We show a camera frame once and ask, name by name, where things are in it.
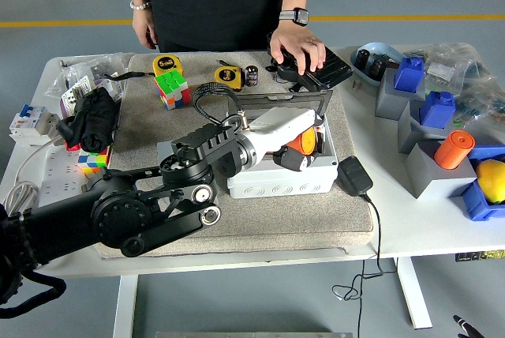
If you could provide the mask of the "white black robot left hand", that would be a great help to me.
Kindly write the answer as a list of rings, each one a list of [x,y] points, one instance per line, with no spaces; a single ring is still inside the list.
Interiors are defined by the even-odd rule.
[[[288,144],[314,126],[323,124],[323,119],[313,110],[296,107],[273,107],[254,119],[247,130],[238,134],[238,142],[243,148],[244,169],[255,167],[268,153],[274,162],[291,171],[303,171],[312,159],[310,154]]]

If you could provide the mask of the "person's left hand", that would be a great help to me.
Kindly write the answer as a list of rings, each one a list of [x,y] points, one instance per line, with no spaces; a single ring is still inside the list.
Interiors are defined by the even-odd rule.
[[[307,69],[315,72],[322,68],[326,60],[324,43],[307,27],[297,25],[293,21],[280,21],[271,34],[270,52],[278,64],[283,63],[282,49],[296,59],[300,75]]]

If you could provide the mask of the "person's right hand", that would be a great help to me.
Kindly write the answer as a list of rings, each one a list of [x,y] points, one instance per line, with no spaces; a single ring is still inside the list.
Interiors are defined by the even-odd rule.
[[[150,9],[135,9],[133,11],[132,25],[142,46],[152,50],[157,48],[157,35],[152,11]]]

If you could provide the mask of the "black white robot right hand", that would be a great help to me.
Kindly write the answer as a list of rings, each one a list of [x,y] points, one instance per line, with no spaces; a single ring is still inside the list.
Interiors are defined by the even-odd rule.
[[[458,334],[458,338],[484,338],[484,335],[480,333],[476,328],[474,328],[465,319],[459,317],[458,315],[453,316],[454,321],[462,329],[462,332]]]

